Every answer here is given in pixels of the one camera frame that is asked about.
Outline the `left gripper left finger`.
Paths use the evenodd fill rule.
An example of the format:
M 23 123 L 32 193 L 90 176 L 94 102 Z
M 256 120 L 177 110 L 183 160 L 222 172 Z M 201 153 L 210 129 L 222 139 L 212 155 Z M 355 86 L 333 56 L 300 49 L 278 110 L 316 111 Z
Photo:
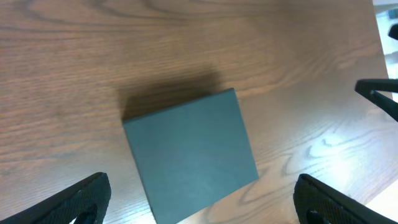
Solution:
M 102 224 L 110 198 L 108 176 L 97 172 L 1 224 Z

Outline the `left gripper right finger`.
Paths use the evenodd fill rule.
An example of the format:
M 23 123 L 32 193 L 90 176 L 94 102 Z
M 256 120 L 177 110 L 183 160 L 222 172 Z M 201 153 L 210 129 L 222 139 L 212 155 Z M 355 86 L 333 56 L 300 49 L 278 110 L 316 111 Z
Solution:
M 299 175 L 293 201 L 301 224 L 397 224 L 308 174 Z

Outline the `dark green box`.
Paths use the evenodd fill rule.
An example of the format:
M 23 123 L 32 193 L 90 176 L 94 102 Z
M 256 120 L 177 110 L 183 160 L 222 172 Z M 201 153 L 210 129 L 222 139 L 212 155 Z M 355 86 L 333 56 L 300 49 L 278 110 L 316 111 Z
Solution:
M 178 223 L 259 177 L 233 89 L 123 127 L 157 223 Z

